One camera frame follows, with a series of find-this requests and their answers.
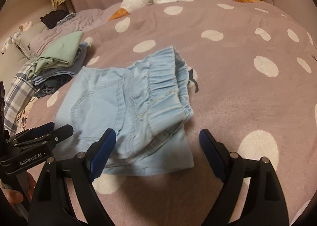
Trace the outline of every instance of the pillow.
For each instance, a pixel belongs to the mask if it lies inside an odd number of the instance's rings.
[[[15,45],[9,46],[4,55],[0,54],[0,81],[3,81],[5,95],[7,95],[14,76],[28,59]]]
[[[20,36],[15,39],[15,44],[28,59],[36,57],[35,54],[30,50],[29,44],[32,39],[43,31],[47,30],[47,27],[43,22],[39,22],[29,28],[27,31],[22,32]]]

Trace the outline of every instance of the white polka dot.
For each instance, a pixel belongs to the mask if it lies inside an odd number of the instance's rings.
[[[126,17],[115,25],[115,30],[119,33],[125,32],[130,25],[130,18]]]
[[[219,41],[219,40],[223,39],[223,33],[218,32],[216,30],[209,29],[209,30],[204,31],[201,34],[201,37],[208,38],[212,41]]]
[[[262,12],[268,12],[268,11],[266,11],[266,10],[262,10],[262,9],[260,9],[260,8],[255,8],[256,10],[259,10],[259,11],[262,11]]]
[[[126,180],[124,175],[101,174],[93,181],[94,189],[100,194],[111,194],[115,192]]]
[[[263,130],[255,130],[248,134],[238,149],[238,154],[246,159],[259,160],[266,156],[276,170],[279,162],[279,151],[273,136]],[[250,178],[244,179],[249,185]]]
[[[143,42],[137,44],[133,48],[133,51],[136,52],[136,53],[143,53],[143,52],[146,52],[146,51],[150,50],[155,45],[156,45],[156,43],[155,43],[154,40],[146,40],[146,41],[143,41]]]
[[[194,78],[194,80],[196,80],[197,81],[197,79],[198,79],[198,75],[197,75],[197,72],[195,71],[195,70],[193,70],[193,78]],[[192,82],[191,80],[189,81],[189,84],[188,84],[188,88],[190,88],[190,87],[192,87],[192,86],[194,86],[195,84],[194,84],[194,82]]]
[[[219,7],[223,8],[223,9],[233,9],[234,6],[230,6],[230,5],[226,5],[226,4],[217,4]]]
[[[50,98],[46,101],[46,107],[50,107],[53,104],[55,104],[58,94],[59,94],[59,91],[56,91],[53,95],[50,96]]]
[[[298,36],[296,35],[294,31],[292,31],[291,29],[288,29],[287,34],[291,40],[295,41],[296,43],[299,42]]]
[[[253,63],[255,68],[267,77],[276,77],[278,75],[276,64],[264,56],[257,56]]]
[[[265,41],[271,40],[270,34],[268,34],[264,29],[256,28],[256,35],[260,35]]]
[[[314,45],[314,42],[313,42],[313,39],[312,39],[312,36],[307,32],[307,35],[309,37],[309,41],[312,45]]]
[[[309,203],[310,203],[310,200],[307,201],[307,202],[298,210],[298,212],[297,212],[296,215],[294,216],[294,218],[293,218],[293,220],[292,220],[292,222],[291,222],[290,225],[292,225],[292,224],[299,218],[299,216],[303,213],[303,211],[306,209],[306,207],[309,205]]]
[[[98,60],[99,56],[91,58],[90,61],[87,63],[87,66],[95,64]]]
[[[168,15],[177,15],[181,13],[182,10],[183,10],[183,7],[181,6],[169,6],[165,8],[164,12]]]
[[[89,47],[93,44],[93,38],[92,37],[86,37],[84,42],[88,44]]]
[[[316,119],[316,125],[317,125],[317,104],[315,105],[315,119]]]
[[[297,57],[296,58],[297,62],[307,71],[308,73],[312,73],[312,69],[310,66],[305,62],[302,58]]]

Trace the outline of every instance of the bed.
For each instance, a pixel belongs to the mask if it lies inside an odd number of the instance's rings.
[[[82,30],[83,39],[93,39],[86,67],[125,68],[172,45],[193,69],[196,84],[189,84],[189,96],[195,115],[185,131],[194,168],[151,177],[103,174],[94,187],[113,222],[131,226],[203,222],[222,187],[199,146],[203,128],[230,151],[250,159],[265,155],[271,160],[290,222],[294,222],[317,188],[317,50],[313,33],[265,2],[153,4],[108,21],[119,7],[84,10],[79,13],[82,17],[45,31],[30,43],[32,52],[39,55],[55,39]],[[37,100],[26,127],[54,121],[72,83]],[[31,170],[34,177],[41,168]],[[241,214],[247,187],[245,180],[232,220]],[[85,220],[71,183],[69,191],[78,218]]]

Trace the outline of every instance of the wall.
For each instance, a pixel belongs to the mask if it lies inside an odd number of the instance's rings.
[[[0,11],[0,46],[6,38],[18,31],[26,21],[40,22],[40,17],[52,11],[51,0],[22,0]]]

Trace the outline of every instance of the blue gripper pad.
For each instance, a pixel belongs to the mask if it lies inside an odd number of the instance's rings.
[[[99,149],[96,150],[95,155],[91,158],[88,168],[90,170],[89,179],[91,181],[100,177],[102,170],[104,169],[108,158],[115,147],[116,138],[115,131],[113,129],[107,129],[100,140],[96,143],[93,143],[89,148],[91,149],[94,144],[99,146]]]
[[[49,122],[40,127],[34,128],[32,131],[31,139],[39,138],[44,136],[45,134],[54,130],[55,123]]]
[[[199,143],[215,176],[224,182],[227,178],[225,173],[225,161],[215,146],[218,143],[207,129],[200,131]]]

